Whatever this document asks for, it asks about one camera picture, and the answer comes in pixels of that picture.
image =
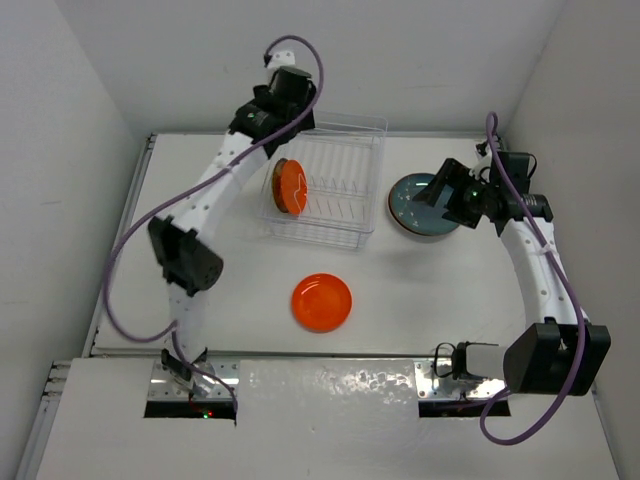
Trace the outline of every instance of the dish rack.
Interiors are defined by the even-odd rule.
[[[298,134],[271,157],[259,216],[275,237],[361,248],[375,228],[387,121],[314,112],[316,128]],[[275,164],[297,160],[305,172],[307,202],[300,215],[276,207],[271,188]]]

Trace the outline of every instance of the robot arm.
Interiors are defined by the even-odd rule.
[[[316,94],[310,75],[295,68],[293,52],[276,52],[268,60],[269,83],[254,87],[254,99],[237,110],[220,151],[198,185],[215,180],[165,217],[155,216],[149,222],[154,253],[168,284],[171,318],[189,361],[204,350],[199,341],[206,305],[204,292],[216,283],[224,265],[214,252],[214,233],[222,215],[280,145],[298,132],[314,128],[311,112],[287,134],[251,150],[299,116]]]
[[[478,145],[478,152],[486,144]],[[529,154],[499,152],[509,178],[548,243],[541,248],[521,208],[486,156],[474,169],[447,159],[433,181],[414,201],[434,206],[445,185],[453,188],[444,218],[475,228],[483,215],[494,224],[509,252],[522,291],[526,330],[509,348],[459,343],[452,353],[453,378],[465,375],[503,378],[511,393],[558,394],[576,353],[578,325],[565,287],[551,268],[551,252],[562,270],[555,248],[553,215],[547,199],[529,194]],[[482,172],[489,168],[488,181]],[[607,328],[586,326],[586,347],[570,395],[586,394],[611,344]]]

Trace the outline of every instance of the blue plate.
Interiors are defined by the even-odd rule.
[[[442,218],[444,206],[453,193],[451,187],[444,187],[435,207],[412,200],[433,177],[431,173],[412,173],[398,180],[389,192],[391,215],[403,228],[417,235],[445,235],[458,228],[457,223]]]

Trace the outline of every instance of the purple cable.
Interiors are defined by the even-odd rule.
[[[124,248],[126,243],[129,241],[129,239],[133,236],[133,234],[136,231],[138,231],[138,229],[140,227],[142,227],[145,223],[147,223],[149,220],[151,220],[155,215],[157,215],[161,211],[169,208],[170,206],[178,203],[179,201],[187,198],[188,196],[193,195],[194,193],[199,192],[200,190],[202,190],[204,188],[207,188],[208,186],[214,184],[216,181],[218,181],[224,175],[229,173],[231,171],[231,168],[233,168],[238,163],[240,163],[245,157],[247,157],[247,155],[249,155],[252,152],[256,151],[257,149],[263,147],[267,143],[272,142],[273,140],[276,140],[277,138],[281,137],[282,135],[287,133],[292,128],[296,127],[311,112],[311,110],[316,106],[316,103],[318,103],[318,99],[320,98],[320,94],[322,93],[322,88],[324,86],[324,65],[323,65],[322,60],[320,58],[320,54],[315,49],[315,47],[313,45],[311,45],[311,43],[309,43],[304,38],[299,37],[298,35],[284,35],[284,36],[278,38],[277,40],[275,40],[274,42],[272,42],[269,45],[269,47],[267,48],[266,53],[269,54],[271,52],[271,50],[273,49],[273,47],[275,47],[276,45],[284,42],[285,40],[294,40],[296,42],[302,43],[312,53],[312,55],[314,56],[314,58],[316,60],[317,65],[318,65],[318,86],[317,86],[317,89],[316,89],[316,94],[314,95],[313,99],[311,100],[311,103],[309,103],[307,108],[305,108],[302,111],[302,113],[300,113],[300,115],[298,115],[295,119],[293,119],[289,124],[285,125],[284,127],[282,127],[277,132],[272,133],[268,137],[263,138],[259,142],[256,142],[255,144],[253,144],[249,148],[247,148],[244,152],[240,153],[236,158],[234,158],[229,163],[229,165],[227,166],[227,168],[225,170],[221,170],[220,172],[216,173],[211,178],[209,178],[209,179],[205,180],[204,182],[196,185],[195,187],[191,187],[189,190],[187,190],[185,192],[182,192],[181,194],[176,195],[173,198],[170,198],[166,202],[162,203],[161,205],[158,205],[157,207],[155,207],[151,211],[149,211],[146,214],[144,214],[142,217],[140,217],[140,219],[138,219],[138,221],[136,221],[122,235],[122,237],[116,242],[115,246],[113,247],[113,250],[111,251],[111,255],[109,256],[109,259],[107,260],[107,265],[105,267],[104,275],[103,275],[103,278],[102,278],[102,302],[103,302],[105,311],[107,313],[107,318],[111,322],[111,325],[113,326],[113,328],[122,337],[126,338],[127,340],[129,340],[131,342],[134,342],[134,343],[151,343],[151,342],[155,342],[156,340],[160,340],[161,338],[163,338],[169,332],[175,331],[175,328],[177,327],[177,322],[175,320],[173,320],[171,323],[169,323],[167,328],[162,330],[160,333],[157,333],[157,334],[152,335],[150,337],[138,337],[138,336],[132,335],[129,332],[127,332],[122,327],[122,325],[120,324],[120,321],[116,318],[116,315],[115,315],[115,313],[113,311],[113,308],[111,306],[111,298],[110,298],[111,297],[111,280],[112,280],[112,277],[113,277],[113,272],[115,270],[115,266],[116,266],[116,262],[118,260],[118,257],[120,256],[120,253],[122,252],[122,249]],[[182,358],[180,360],[188,368],[191,368],[191,369],[195,368],[190,363],[185,361],[186,359],[184,358],[184,355],[182,356]],[[205,372],[205,374],[208,375],[209,377],[213,378],[214,380],[220,382],[221,385],[225,386],[225,388],[227,388],[227,390],[229,390],[229,393],[231,393],[232,398],[235,401],[235,395],[229,389],[228,385],[226,385],[224,382],[222,382],[220,379],[216,378],[215,376],[211,375],[210,373],[206,373]]]
[[[489,112],[486,120],[486,133],[487,133],[487,141],[489,142],[489,146],[491,147],[491,156],[493,157],[493,161],[495,162],[496,167],[500,172],[500,176],[502,177],[502,180],[504,181],[504,183],[507,185],[507,188],[511,192],[511,195],[513,195],[513,198],[516,199],[516,201],[518,202],[518,206],[522,209],[525,216],[527,217],[527,220],[531,225],[531,229],[533,230],[533,233],[535,234],[536,238],[540,242],[540,245],[544,247],[548,243],[547,239],[544,237],[544,234],[540,231],[540,228],[535,223],[535,220],[533,219],[533,216],[531,215],[529,208],[522,201],[522,197],[520,196],[520,193],[518,193],[518,191],[516,190],[516,187],[511,182],[511,179],[509,179],[509,176],[507,175],[507,172],[504,169],[504,165],[502,165],[502,162],[500,161],[500,157],[498,155],[498,145],[494,138],[497,129],[498,129],[498,115],[495,112]],[[558,409],[560,408],[560,405],[562,405],[562,402],[564,402],[565,398],[567,398],[567,396],[569,395],[569,391],[571,390],[571,387],[573,387],[573,382],[575,381],[576,376],[578,375],[578,370],[580,369],[580,363],[582,363],[582,357],[584,354],[585,336],[586,336],[585,321],[584,321],[584,316],[582,315],[582,308],[580,307],[580,303],[578,302],[578,297],[576,295],[576,292],[571,287],[571,284],[569,283],[569,280],[567,279],[566,275],[562,271],[562,268],[560,268],[560,265],[558,264],[558,261],[556,260],[553,252],[548,251],[545,253],[545,255],[547,257],[547,260],[549,260],[549,263],[555,270],[556,275],[558,275],[558,278],[560,279],[560,283],[562,283],[565,290],[567,291],[567,295],[569,296],[569,299],[571,300],[571,304],[573,305],[573,309],[576,312],[576,318],[578,320],[578,344],[576,346],[576,353],[573,357],[573,363],[571,364],[571,368],[569,369],[567,379],[564,381],[564,384],[562,385],[562,388],[560,389],[558,396],[555,398],[553,403],[549,406],[549,408],[544,413],[544,415],[542,415],[536,423],[534,423],[531,427],[529,427],[529,429],[525,430],[520,435],[517,435],[513,438],[505,439],[505,438],[494,437],[492,434],[490,434],[487,431],[486,421],[487,421],[487,416],[489,414],[489,411],[498,400],[504,398],[509,394],[509,389],[504,388],[503,390],[496,393],[493,397],[491,397],[491,399],[487,402],[486,406],[482,410],[482,414],[480,415],[480,429],[482,430],[482,433],[484,434],[485,437],[487,437],[493,443],[497,443],[498,445],[517,445],[531,438],[542,427],[544,427],[547,424],[547,422],[549,422],[549,420],[551,420],[551,418],[558,411]]]
[[[233,404],[233,411],[237,412],[238,399],[236,398],[236,392],[233,390],[233,388],[231,388],[228,383],[223,381],[220,377],[216,376],[214,373],[207,372],[206,370],[198,368],[192,363],[189,363],[189,360],[187,360],[187,357],[185,357],[184,352],[180,347],[180,342],[178,341],[178,332],[176,332],[175,330],[171,332],[171,341],[173,343],[173,348],[176,351],[176,355],[178,355],[178,358],[180,359],[183,365],[186,365],[193,373],[199,373],[200,375],[213,379],[214,381],[222,385],[227,390],[227,392],[229,392],[229,395],[231,395],[231,403]]]

